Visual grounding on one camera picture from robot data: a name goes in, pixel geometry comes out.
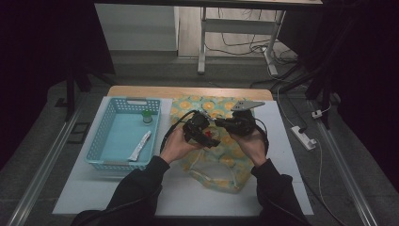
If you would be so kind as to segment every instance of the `gray floor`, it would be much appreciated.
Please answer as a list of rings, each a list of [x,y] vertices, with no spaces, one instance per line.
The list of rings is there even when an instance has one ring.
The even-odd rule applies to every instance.
[[[181,36],[188,37],[193,35],[183,33]],[[221,40],[215,42],[214,45],[220,48],[223,47]],[[248,88],[254,81],[270,78],[267,75],[264,59],[261,57],[211,57],[211,52],[207,52],[209,57],[207,57],[206,61],[206,73],[199,76],[197,75],[197,60],[192,58],[195,55],[196,53],[194,52],[184,54],[185,58],[178,58],[168,55],[113,53],[117,74],[112,76],[112,78],[121,85],[210,88]],[[291,66],[279,65],[278,70],[280,73],[284,73]],[[93,76],[90,77],[90,80],[93,88],[88,94],[88,100],[77,122],[92,122],[100,101],[109,90],[109,86],[103,81]],[[270,86],[258,85],[255,89],[269,89]],[[300,171],[309,182],[311,189],[319,197],[318,176],[320,157],[323,151],[321,188],[326,204],[337,218],[341,219],[346,225],[363,225],[353,199],[348,194],[341,175],[338,173],[336,165],[331,158],[330,150],[323,140],[316,122],[311,118],[309,102],[305,100],[303,93],[304,89],[300,88],[290,91],[288,96],[306,124],[308,124],[307,135],[317,138],[322,149],[318,147],[312,152],[305,151],[289,130],[292,125],[287,119],[283,118]],[[52,147],[58,131],[62,128],[66,110],[62,107],[55,107],[55,104],[59,98],[65,98],[65,96],[65,83],[55,85],[49,90],[48,102],[46,107],[43,108],[40,117],[14,156],[4,169],[0,171],[0,225],[7,224],[9,217],[37,171],[40,162]],[[295,108],[287,98],[285,95],[280,95],[281,106],[287,117],[293,124],[304,126],[304,122],[298,117]],[[338,145],[342,149],[360,189],[372,207],[379,225],[397,225],[397,222],[399,222],[398,193],[361,142],[359,142],[350,128],[343,123],[336,112],[336,107],[334,105],[329,112],[331,132],[337,139]],[[79,138],[79,136],[69,136],[69,140],[72,141],[76,141]],[[82,144],[73,143],[67,143],[64,146],[25,225],[69,225],[71,223],[72,216],[53,216],[51,212],[68,179],[81,147]],[[315,213],[314,216],[309,216],[310,223],[313,225],[338,225],[308,188],[307,191]]]

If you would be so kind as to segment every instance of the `yellow patterned bag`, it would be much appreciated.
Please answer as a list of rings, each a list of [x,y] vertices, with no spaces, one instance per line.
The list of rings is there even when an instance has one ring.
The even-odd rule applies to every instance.
[[[244,100],[246,99],[199,96],[174,99],[170,111],[171,122],[175,123],[190,110],[206,110],[212,118],[231,118],[231,108],[238,101]],[[207,130],[207,133],[212,133],[215,139],[221,141],[220,144],[211,149],[204,148],[189,153],[180,161],[181,167],[205,187],[231,193],[239,192],[250,177],[252,161],[224,128],[216,127],[211,122]]]

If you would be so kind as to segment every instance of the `blue basket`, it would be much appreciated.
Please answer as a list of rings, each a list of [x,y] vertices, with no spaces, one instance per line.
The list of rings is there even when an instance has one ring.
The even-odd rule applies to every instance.
[[[150,125],[141,115],[145,109],[152,113]],[[104,97],[82,148],[88,153],[85,161],[97,170],[145,169],[154,153],[160,112],[160,100]],[[152,134],[137,161],[128,161],[148,131]]]

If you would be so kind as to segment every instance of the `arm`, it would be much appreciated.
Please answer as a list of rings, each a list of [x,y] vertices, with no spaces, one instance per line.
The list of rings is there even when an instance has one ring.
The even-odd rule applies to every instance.
[[[267,149],[264,146],[262,134],[258,130],[246,137],[231,134],[241,150],[252,160],[255,167],[251,173],[256,177],[258,202],[263,207],[260,223],[266,225],[303,225],[290,217],[280,208],[290,212],[297,218],[308,222],[302,213],[294,193],[293,178],[280,175],[272,161],[266,158]]]
[[[102,213],[121,208],[126,204],[128,207],[102,215],[102,218],[99,218],[100,223],[96,224],[93,221],[94,224],[88,225],[150,224],[156,211],[162,179],[169,169],[169,164],[199,148],[202,148],[199,144],[185,142],[183,129],[176,129],[170,134],[160,156],[154,156],[144,170],[135,169],[120,181],[111,201]],[[84,211],[74,219],[72,225],[79,225],[82,220],[99,213],[100,211]]]

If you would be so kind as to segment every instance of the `camera rig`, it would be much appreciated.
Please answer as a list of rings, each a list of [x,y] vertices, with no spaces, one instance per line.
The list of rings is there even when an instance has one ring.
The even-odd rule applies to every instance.
[[[231,108],[232,118],[226,119],[211,118],[206,111],[191,110],[169,128],[161,145],[161,152],[164,149],[168,136],[173,132],[176,126],[180,122],[183,122],[185,117],[193,113],[193,116],[183,125],[184,139],[187,142],[192,139],[205,147],[216,147],[220,141],[213,139],[209,134],[203,133],[203,130],[210,125],[209,121],[213,121],[217,127],[223,127],[230,134],[235,134],[240,137],[248,136],[252,134],[254,129],[257,129],[263,136],[265,148],[268,149],[267,133],[256,124],[256,119],[250,111],[251,108],[260,105],[264,105],[264,102],[239,101]]]

